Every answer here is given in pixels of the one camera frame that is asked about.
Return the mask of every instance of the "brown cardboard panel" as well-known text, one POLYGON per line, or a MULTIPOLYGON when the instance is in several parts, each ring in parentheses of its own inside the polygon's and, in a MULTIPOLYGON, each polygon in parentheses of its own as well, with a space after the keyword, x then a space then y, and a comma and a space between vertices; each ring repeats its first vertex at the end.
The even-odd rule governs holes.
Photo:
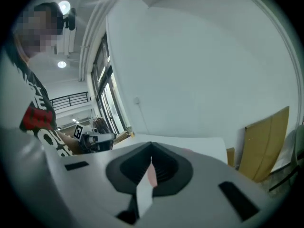
POLYGON ((272 170, 283 147, 289 106, 245 128, 245 144, 239 171, 260 182, 272 170))
POLYGON ((228 165, 234 167, 234 148, 226 149, 228 165))

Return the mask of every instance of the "floor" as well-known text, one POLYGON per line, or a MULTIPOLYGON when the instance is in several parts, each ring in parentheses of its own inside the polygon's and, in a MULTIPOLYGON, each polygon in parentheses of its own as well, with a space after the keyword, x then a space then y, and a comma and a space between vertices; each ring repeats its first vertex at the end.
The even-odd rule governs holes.
POLYGON ((268 178, 259 183, 261 188, 263 188, 266 192, 269 193, 269 195, 273 198, 278 197, 282 194, 285 194, 290 190, 289 181, 286 181, 281 186, 277 187, 276 189, 269 192, 269 189, 273 186, 275 186, 277 183, 279 183, 284 177, 286 177, 291 172, 291 167, 287 166, 283 168, 282 170, 276 171, 273 174, 270 174, 268 178))

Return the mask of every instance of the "black t-shirt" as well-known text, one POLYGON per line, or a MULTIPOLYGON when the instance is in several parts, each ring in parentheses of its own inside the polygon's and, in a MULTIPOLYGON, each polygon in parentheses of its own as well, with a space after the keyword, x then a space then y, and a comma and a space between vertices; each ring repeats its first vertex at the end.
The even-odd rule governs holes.
POLYGON ((5 49, 12 63, 21 70, 27 85, 35 92, 32 102, 23 116, 20 129, 37 137, 42 144, 56 148, 60 156, 73 155, 56 132, 56 114, 45 87, 22 60, 12 35, 9 36, 5 49))

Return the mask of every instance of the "table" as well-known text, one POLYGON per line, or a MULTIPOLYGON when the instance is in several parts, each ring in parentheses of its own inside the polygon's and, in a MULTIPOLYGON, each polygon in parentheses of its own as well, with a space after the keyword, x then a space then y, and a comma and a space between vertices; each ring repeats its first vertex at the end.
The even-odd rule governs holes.
POLYGON ((158 142, 173 145, 180 148, 211 156, 225 164, 228 163, 225 143, 222 138, 180 138, 163 137, 157 135, 136 134, 113 146, 113 149, 123 148, 136 143, 158 142))

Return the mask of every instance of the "black metal railing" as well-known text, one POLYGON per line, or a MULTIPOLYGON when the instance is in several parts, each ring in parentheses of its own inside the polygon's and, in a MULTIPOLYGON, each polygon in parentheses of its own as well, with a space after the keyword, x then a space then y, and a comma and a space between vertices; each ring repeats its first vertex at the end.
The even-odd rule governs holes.
POLYGON ((54 110, 56 111, 66 107, 89 102, 87 94, 88 92, 66 95, 63 97, 52 99, 50 101, 52 103, 54 110))

